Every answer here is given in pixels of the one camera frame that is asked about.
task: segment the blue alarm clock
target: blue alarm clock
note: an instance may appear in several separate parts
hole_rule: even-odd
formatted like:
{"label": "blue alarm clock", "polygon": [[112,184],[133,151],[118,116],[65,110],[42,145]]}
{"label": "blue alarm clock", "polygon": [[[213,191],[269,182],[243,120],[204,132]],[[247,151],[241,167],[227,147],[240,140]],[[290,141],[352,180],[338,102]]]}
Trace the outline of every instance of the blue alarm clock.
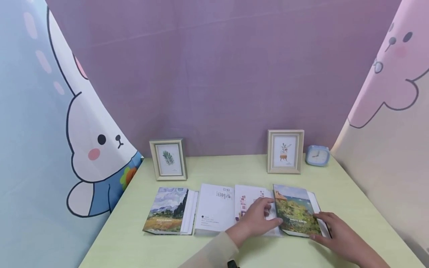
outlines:
{"label": "blue alarm clock", "polygon": [[305,154],[305,161],[312,166],[326,166],[331,154],[329,148],[319,145],[310,145]]}

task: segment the orange flower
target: orange flower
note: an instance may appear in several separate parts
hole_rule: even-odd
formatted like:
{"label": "orange flower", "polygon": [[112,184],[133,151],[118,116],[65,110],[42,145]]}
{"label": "orange flower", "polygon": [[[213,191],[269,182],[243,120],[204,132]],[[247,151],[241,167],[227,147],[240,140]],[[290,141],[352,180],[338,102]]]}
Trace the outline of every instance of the orange flower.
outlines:
{"label": "orange flower", "polygon": [[135,173],[137,172],[137,168],[133,167],[130,169],[129,167],[126,167],[124,170],[124,174],[120,178],[119,182],[122,184],[122,190],[125,191],[127,186],[130,184],[131,180],[133,179]]}

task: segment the pink bear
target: pink bear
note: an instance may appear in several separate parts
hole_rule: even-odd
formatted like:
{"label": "pink bear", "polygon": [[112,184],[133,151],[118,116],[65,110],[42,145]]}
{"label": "pink bear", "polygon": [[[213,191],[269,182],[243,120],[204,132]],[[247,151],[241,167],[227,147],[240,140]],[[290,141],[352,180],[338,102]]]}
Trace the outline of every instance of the pink bear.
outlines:
{"label": "pink bear", "polygon": [[383,107],[402,111],[419,96],[415,81],[429,71],[429,1],[403,0],[350,111],[362,128]]}

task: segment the potted plant illustration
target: potted plant illustration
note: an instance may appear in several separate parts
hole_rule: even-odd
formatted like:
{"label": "potted plant illustration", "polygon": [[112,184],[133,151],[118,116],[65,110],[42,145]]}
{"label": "potted plant illustration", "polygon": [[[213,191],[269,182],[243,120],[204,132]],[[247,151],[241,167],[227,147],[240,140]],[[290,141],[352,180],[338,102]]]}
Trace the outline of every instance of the potted plant illustration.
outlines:
{"label": "potted plant illustration", "polygon": [[280,153],[280,161],[282,161],[283,159],[287,161],[287,149],[291,146],[292,144],[286,145],[286,144],[282,144],[281,146],[281,153]]}

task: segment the rabbit ear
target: rabbit ear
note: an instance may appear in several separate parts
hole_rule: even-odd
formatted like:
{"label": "rabbit ear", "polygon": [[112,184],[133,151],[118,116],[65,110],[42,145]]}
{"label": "rabbit ear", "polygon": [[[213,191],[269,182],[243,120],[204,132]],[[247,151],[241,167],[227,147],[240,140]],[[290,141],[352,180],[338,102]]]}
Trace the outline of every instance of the rabbit ear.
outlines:
{"label": "rabbit ear", "polygon": [[67,41],[58,26],[52,12],[48,9],[48,32],[49,41],[51,42],[52,53],[58,63],[58,68],[61,71],[70,91],[74,96],[82,92],[84,95],[97,95],[94,88],[89,82],[86,73],[78,59],[74,56]]}

